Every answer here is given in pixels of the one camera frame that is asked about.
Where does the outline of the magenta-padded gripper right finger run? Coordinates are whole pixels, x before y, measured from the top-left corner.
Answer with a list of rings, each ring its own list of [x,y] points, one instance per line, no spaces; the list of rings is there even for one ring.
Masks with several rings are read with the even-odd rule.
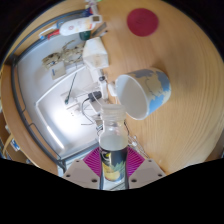
[[[134,149],[128,148],[125,177],[127,189],[143,187],[165,176],[166,174],[153,159],[145,159]]]

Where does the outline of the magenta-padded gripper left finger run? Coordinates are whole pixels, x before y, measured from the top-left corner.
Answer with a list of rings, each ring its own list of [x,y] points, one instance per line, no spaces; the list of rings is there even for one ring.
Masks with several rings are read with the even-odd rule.
[[[63,178],[84,188],[103,188],[102,165],[99,148],[92,150],[83,159],[76,159]]]

